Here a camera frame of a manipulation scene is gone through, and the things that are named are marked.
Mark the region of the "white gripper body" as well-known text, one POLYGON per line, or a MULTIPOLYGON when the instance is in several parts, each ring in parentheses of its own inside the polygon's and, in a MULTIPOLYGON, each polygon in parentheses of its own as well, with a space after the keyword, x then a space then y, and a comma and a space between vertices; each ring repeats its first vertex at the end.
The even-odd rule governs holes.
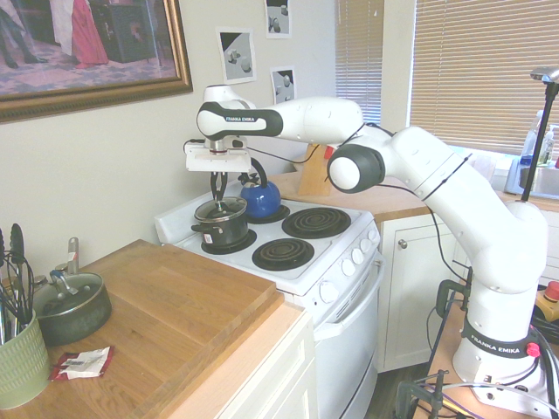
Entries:
POLYGON ((186 168, 195 172, 248 172, 251 156, 244 148, 213 152, 202 144, 185 145, 186 168))

